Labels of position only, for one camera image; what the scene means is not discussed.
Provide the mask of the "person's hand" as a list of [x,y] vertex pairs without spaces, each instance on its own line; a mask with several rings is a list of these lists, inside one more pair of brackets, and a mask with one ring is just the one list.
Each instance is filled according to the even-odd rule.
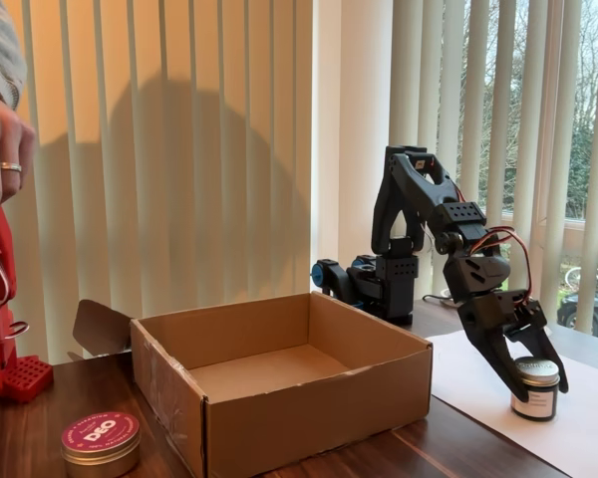
[[22,189],[35,148],[34,129],[0,100],[0,205]]

